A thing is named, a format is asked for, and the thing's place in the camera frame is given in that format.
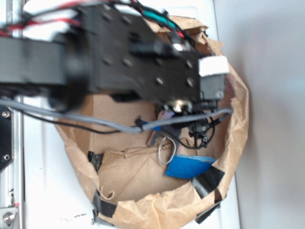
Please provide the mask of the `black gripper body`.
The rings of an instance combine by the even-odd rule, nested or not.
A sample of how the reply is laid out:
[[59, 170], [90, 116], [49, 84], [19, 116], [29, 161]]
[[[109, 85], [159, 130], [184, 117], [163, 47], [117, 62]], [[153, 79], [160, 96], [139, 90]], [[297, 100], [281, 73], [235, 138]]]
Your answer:
[[94, 6], [83, 19], [91, 93], [166, 109], [213, 110], [224, 98], [228, 61], [201, 53], [175, 31], [161, 37], [141, 17]]

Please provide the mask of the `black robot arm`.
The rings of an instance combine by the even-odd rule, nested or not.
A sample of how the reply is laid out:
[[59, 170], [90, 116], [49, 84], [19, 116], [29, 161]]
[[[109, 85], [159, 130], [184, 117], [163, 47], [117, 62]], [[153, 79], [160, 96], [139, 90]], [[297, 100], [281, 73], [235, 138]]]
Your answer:
[[188, 34], [164, 39], [142, 17], [113, 7], [77, 12], [80, 26], [49, 42], [1, 37], [1, 96], [44, 95], [63, 112], [89, 94], [191, 110], [215, 109], [223, 99], [227, 58], [200, 53]]

